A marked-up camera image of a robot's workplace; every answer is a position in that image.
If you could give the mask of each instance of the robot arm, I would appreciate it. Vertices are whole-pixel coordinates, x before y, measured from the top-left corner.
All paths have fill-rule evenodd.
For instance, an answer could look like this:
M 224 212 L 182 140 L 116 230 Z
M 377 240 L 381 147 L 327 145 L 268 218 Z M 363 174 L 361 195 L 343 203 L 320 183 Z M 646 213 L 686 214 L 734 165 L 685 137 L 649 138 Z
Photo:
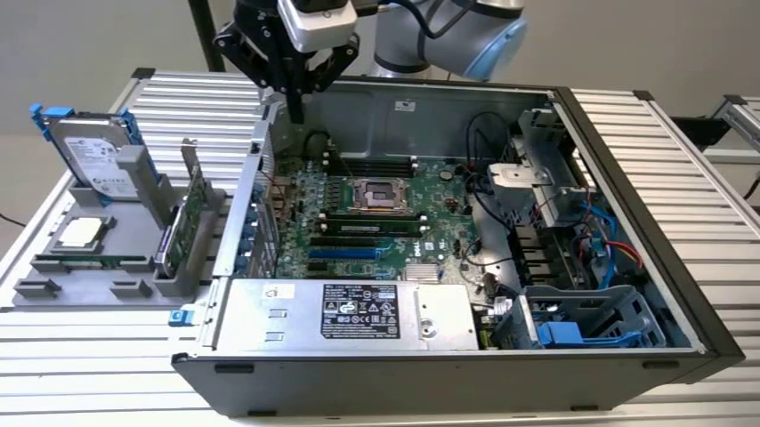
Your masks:
M 324 91 L 357 57 L 359 17 L 383 12 L 375 61 L 395 77 L 432 64 L 487 80 L 519 46 L 520 11 L 522 0 L 237 0 L 213 43 L 257 86 L 284 95 L 291 121 L 303 123 L 301 95 Z M 325 60 L 311 63 L 324 49 Z

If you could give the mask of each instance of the cable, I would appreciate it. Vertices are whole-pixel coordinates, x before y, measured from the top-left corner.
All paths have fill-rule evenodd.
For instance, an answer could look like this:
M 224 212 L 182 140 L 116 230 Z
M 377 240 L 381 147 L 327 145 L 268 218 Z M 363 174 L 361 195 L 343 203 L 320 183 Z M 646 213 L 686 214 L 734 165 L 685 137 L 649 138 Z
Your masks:
M 530 215 L 530 222 L 528 222 L 528 225 L 531 225 L 531 224 L 535 222 L 535 220 L 538 220 L 538 216 L 540 215 L 540 209 L 542 209 L 542 208 L 546 206 L 546 204 L 547 204 L 548 202 L 551 202 L 552 199 L 556 198 L 556 196 L 559 196 L 559 195 L 560 195 L 560 192 L 556 191 L 554 194 L 551 194 L 551 196 L 550 196 L 548 198 L 546 198 L 546 200 L 543 200 L 543 203 L 540 203 L 540 204 L 538 205 L 538 207 L 535 208 L 535 211 L 532 211 L 532 214 Z
M 587 205 L 586 203 L 580 203 L 580 207 L 583 207 L 588 213 L 606 221 L 608 224 L 608 236 L 613 241 L 617 239 L 617 220 L 611 216 L 608 216 L 598 207 Z M 602 278 L 602 283 L 598 285 L 598 289 L 606 289 L 608 287 L 608 282 L 613 279 L 613 275 L 615 274 L 615 251 L 608 251 L 608 267 L 606 268 L 604 277 Z
M 454 15 L 454 17 L 444 23 L 440 29 L 435 32 L 432 32 L 432 30 L 430 29 L 430 26 L 424 21 L 424 17 L 421 12 L 419 11 L 419 8 L 413 5 L 413 3 L 409 0 L 380 0 L 377 4 L 391 4 L 391 3 L 396 4 L 409 12 L 413 19 L 416 20 L 416 23 L 419 24 L 421 32 L 424 33 L 427 38 L 434 40 L 436 38 L 443 37 L 443 35 L 448 32 L 455 23 L 464 17 L 466 13 L 470 12 L 470 9 L 475 7 L 476 0 L 470 0 L 470 2 L 456 13 L 456 15 Z
M 490 150 L 490 154 L 492 155 L 492 157 L 495 159 L 498 159 L 498 150 L 494 149 L 494 146 L 491 144 L 491 140 L 486 137 L 486 134 L 483 133 L 483 131 L 480 131 L 479 129 L 475 129 L 475 135 L 479 136 L 480 140 L 483 140 L 483 142 L 486 143 L 487 149 Z
M 464 179 L 464 184 L 466 182 L 472 179 L 472 177 L 479 177 L 480 175 L 478 173 L 470 173 L 468 176 Z M 508 224 L 506 221 L 503 221 L 498 215 L 495 215 L 492 213 L 492 211 L 490 209 L 487 209 L 486 203 L 483 202 L 483 200 L 479 198 L 479 196 L 476 195 L 476 189 L 472 188 L 472 196 L 475 197 L 475 201 L 479 204 L 479 207 L 483 209 L 483 211 L 486 212 L 486 214 L 500 224 L 503 225 L 506 228 L 508 228 Z
M 468 168 L 471 161 L 472 161 L 472 159 L 470 157 L 470 141 L 472 138 L 472 136 L 471 136 L 472 135 L 472 124 L 483 116 L 492 116 L 498 119 L 498 121 L 500 122 L 500 125 L 503 126 L 504 132 L 507 134 L 507 144 L 508 144 L 508 139 L 510 139 L 508 125 L 507 125 L 507 121 L 504 120 L 504 118 L 494 111 L 480 111 L 474 116 L 471 116 L 470 121 L 466 124 L 466 130 L 464 130 L 466 166 L 467 166 L 467 168 Z
M 283 197 L 284 200 L 284 193 L 283 193 L 283 189 L 280 189 L 280 186 L 276 185 L 276 182 L 273 182 L 272 177 L 268 175 L 267 172 L 264 172 L 263 170 L 259 171 L 261 173 L 263 176 L 265 176 L 265 179 L 269 180 L 269 182 L 272 183 L 273 187 L 276 188 L 276 191 L 280 193 L 280 196 Z
M 10 218 L 10 217 L 3 216 L 1 213 L 0 213 L 0 219 L 3 219 L 5 221 L 10 222 L 11 224 L 17 225 L 18 227 L 25 227 L 25 226 L 26 226 L 21 221 L 17 221 L 17 220 L 14 220 L 14 219 Z
M 638 254 L 638 251 L 633 248 L 633 246 L 629 246 L 622 242 L 614 242 L 608 240 L 606 240 L 604 243 L 610 246 L 614 246 L 619 250 L 619 252 L 622 252 L 627 256 L 627 258 L 633 260 L 639 269 L 643 268 L 643 260 L 641 259 L 641 255 Z
M 327 138 L 327 140 L 329 141 L 332 139 L 332 137 L 329 136 L 329 133 L 327 131 L 319 131 L 312 129 L 311 131 L 308 131 L 308 133 L 305 134 L 304 137 L 304 142 L 303 142 L 303 146 L 300 148 L 300 157 L 301 158 L 307 158 L 307 153 L 305 153 L 305 147 L 308 146 L 308 142 L 311 141 L 311 138 L 313 138 L 315 136 L 321 135 Z
M 467 261 L 470 264 L 472 264 L 475 267 L 487 267 L 490 265 L 496 265 L 500 264 L 503 261 L 511 261 L 511 257 L 507 258 L 502 258 L 500 260 L 492 261 L 492 262 L 474 262 L 472 260 L 470 260 L 468 254 L 470 254 L 470 249 L 472 248 L 472 245 L 475 244 L 475 242 L 479 241 L 479 238 L 476 238 L 475 240 L 472 240 L 472 242 L 468 244 L 468 246 L 464 249 L 464 261 Z
M 749 190 L 746 191 L 746 194 L 743 194 L 743 200 L 746 200 L 749 197 L 751 197 L 751 195 L 754 194 L 754 190 L 757 189 L 757 185 L 760 185 L 760 175 L 757 175 L 754 182 L 749 186 Z

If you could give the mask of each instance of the power supply label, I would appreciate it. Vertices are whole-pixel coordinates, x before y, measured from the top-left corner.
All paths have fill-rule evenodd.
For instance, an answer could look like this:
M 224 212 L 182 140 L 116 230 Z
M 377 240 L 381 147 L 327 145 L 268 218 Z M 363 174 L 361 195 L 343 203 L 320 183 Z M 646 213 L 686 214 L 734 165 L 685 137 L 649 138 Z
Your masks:
M 324 285 L 321 336 L 333 340 L 399 339 L 395 285 Z

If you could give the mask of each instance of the blue tab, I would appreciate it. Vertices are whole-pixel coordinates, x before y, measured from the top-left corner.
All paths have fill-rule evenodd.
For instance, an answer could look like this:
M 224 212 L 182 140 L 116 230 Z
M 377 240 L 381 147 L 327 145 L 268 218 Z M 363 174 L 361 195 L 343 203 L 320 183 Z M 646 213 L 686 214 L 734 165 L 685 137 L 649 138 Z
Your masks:
M 42 111 L 42 116 L 62 118 L 68 117 L 73 114 L 72 107 L 48 107 L 45 111 Z
M 170 313 L 168 313 L 168 325 L 170 327 L 192 326 L 192 311 L 170 310 Z
M 538 339 L 543 345 L 583 345 L 580 329 L 574 322 L 546 322 L 538 326 Z

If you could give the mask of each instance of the black cable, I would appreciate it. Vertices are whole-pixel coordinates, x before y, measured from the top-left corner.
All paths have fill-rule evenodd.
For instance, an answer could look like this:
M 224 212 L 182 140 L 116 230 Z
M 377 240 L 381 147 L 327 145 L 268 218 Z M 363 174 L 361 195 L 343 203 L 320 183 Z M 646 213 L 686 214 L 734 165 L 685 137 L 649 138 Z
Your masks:
M 311 138 L 313 138 L 317 135 L 324 136 L 328 141 L 332 139 L 332 137 L 329 136 L 329 133 L 327 131 L 317 131 L 313 129 L 311 131 L 308 131 L 308 133 L 305 134 L 305 137 L 304 137 L 303 147 L 300 148 L 300 157 L 301 158 L 307 158 L 305 148 L 308 147 L 308 142 L 311 141 Z
M 476 173 L 471 173 L 464 180 L 464 184 L 466 182 L 472 179 L 472 177 L 475 177 L 475 181 L 476 178 L 479 177 L 479 175 Z M 476 195 L 476 188 L 472 188 L 472 196 L 475 197 L 476 203 L 479 204 L 479 207 L 482 207 L 483 211 L 486 212 L 487 215 L 490 215 L 490 217 L 500 224 L 503 225 L 506 228 L 508 228 L 508 224 L 491 212 L 490 209 L 487 209 L 486 204 L 483 203 L 483 200 L 479 198 L 479 196 Z
M 504 118 L 494 111 L 480 111 L 479 113 L 476 113 L 474 116 L 470 117 L 470 121 L 466 124 L 466 130 L 464 130 L 464 145 L 466 145 L 466 165 L 467 167 L 470 166 L 470 162 L 471 162 L 471 157 L 470 157 L 470 141 L 472 138 L 472 124 L 475 123 L 475 121 L 483 117 L 483 116 L 492 116 L 498 119 L 498 121 L 500 122 L 500 125 L 503 126 L 503 129 L 507 133 L 507 144 L 510 141 L 510 134 L 508 134 L 508 125 L 507 125 L 507 121 L 504 120 Z
M 10 222 L 11 224 L 17 225 L 18 227 L 26 226 L 21 221 L 17 221 L 13 218 L 3 216 L 1 213 L 0 213 L 0 219 L 3 219 L 5 221 Z
M 498 149 L 494 148 L 494 144 L 492 144 L 492 141 L 490 140 L 490 138 L 486 137 L 486 134 L 479 129 L 475 129 L 475 135 L 479 136 L 479 139 L 483 140 L 483 142 L 486 143 L 487 149 L 490 150 L 490 154 L 494 157 L 494 159 L 498 159 L 498 157 L 499 157 Z
M 746 191 L 746 194 L 743 194 L 743 200 L 746 200 L 749 197 L 751 197 L 751 195 L 754 194 L 754 190 L 757 189 L 757 185 L 760 185 L 760 175 L 757 175 L 757 178 L 754 179 L 751 186 L 749 186 L 749 190 Z
M 492 262 L 474 262 L 474 261 L 470 259 L 470 255 L 468 255 L 468 254 L 470 254 L 470 249 L 472 249 L 472 245 L 475 244 L 475 242 L 476 242 L 478 240 L 479 240 L 479 238 L 475 239 L 475 240 L 472 240 L 472 241 L 470 242 L 468 246 L 466 247 L 466 250 L 464 250 L 464 261 L 467 261 L 467 262 L 468 262 L 470 264 L 472 264 L 475 267 L 487 267 L 488 265 L 500 264 L 503 261 L 511 261 L 511 257 L 508 256 L 507 258 L 502 258 L 500 260 L 495 260 L 495 261 L 492 261 Z
M 405 9 L 409 12 L 413 19 L 416 20 L 416 23 L 419 24 L 419 28 L 423 31 L 424 35 L 427 36 L 427 38 L 434 40 L 436 38 L 443 37 L 443 35 L 448 32 L 455 23 L 464 17 L 466 13 L 470 12 L 470 9 L 475 7 L 476 0 L 470 0 L 470 3 L 466 4 L 466 6 L 456 13 L 456 15 L 454 15 L 454 17 L 448 20 L 448 22 L 446 22 L 444 25 L 440 27 L 440 29 L 435 32 L 432 32 L 430 26 L 427 25 L 423 13 L 419 12 L 419 8 L 413 5 L 413 3 L 409 0 L 379 1 L 379 4 L 391 4 L 391 3 L 395 3 L 397 6 L 400 6 L 403 9 Z

